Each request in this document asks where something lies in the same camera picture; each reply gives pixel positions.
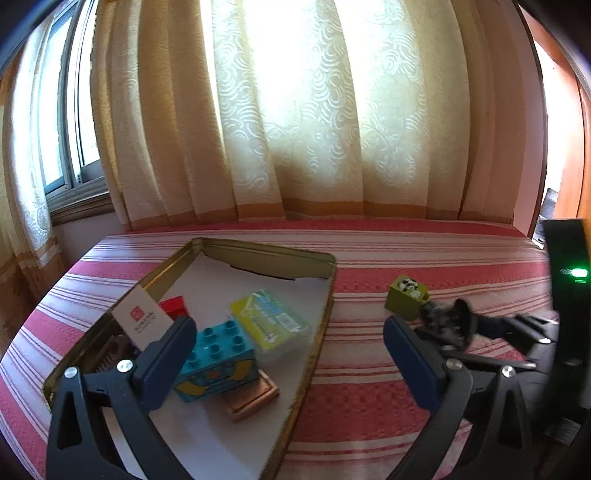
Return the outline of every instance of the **metal screw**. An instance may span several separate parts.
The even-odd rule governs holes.
[[[64,372],[64,377],[66,378],[74,378],[78,374],[78,369],[76,367],[68,367]]]
[[[505,365],[501,368],[501,373],[506,376],[507,378],[511,378],[515,376],[515,368],[510,365]]]
[[[448,370],[451,370],[452,372],[457,372],[462,368],[462,362],[460,362],[457,358],[449,358],[445,362],[445,366]]]
[[[134,367],[134,363],[131,360],[122,360],[117,364],[117,370],[122,374],[129,372]]]

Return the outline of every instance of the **pink and white striped fabric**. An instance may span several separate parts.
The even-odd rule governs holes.
[[[279,478],[382,479],[427,421],[382,342],[385,293],[406,273],[431,298],[467,299],[486,314],[548,314],[546,256],[516,229],[478,222],[302,220],[109,236],[45,296],[0,363],[0,431],[34,478],[45,476],[50,412],[41,383],[121,295],[195,236],[328,251],[338,260],[335,306]],[[515,358],[500,340],[474,353]],[[437,477],[453,466],[462,424]]]

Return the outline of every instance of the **window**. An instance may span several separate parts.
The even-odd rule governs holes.
[[[59,7],[41,60],[37,131],[50,211],[105,194],[90,104],[90,53],[98,0]]]

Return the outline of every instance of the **white label with red logo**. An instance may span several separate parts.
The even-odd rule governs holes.
[[[113,309],[113,317],[140,350],[160,340],[173,321],[139,285]]]

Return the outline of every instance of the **beige patterned curtain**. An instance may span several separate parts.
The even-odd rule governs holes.
[[[511,223],[524,160],[532,150],[537,152],[540,169],[537,177],[525,181],[540,183],[545,132],[543,123],[536,120],[542,117],[543,94],[539,86],[527,83],[528,75],[538,75],[535,53],[530,52],[528,64],[519,57],[508,19],[508,14],[518,17],[511,0],[452,0],[452,4],[462,32],[470,84],[470,143],[459,219]],[[532,142],[538,148],[533,149]]]
[[[101,0],[91,90],[126,228],[456,219],[470,92],[449,0]]]
[[[50,27],[48,18],[0,80],[0,355],[64,273],[43,192],[34,121]]]

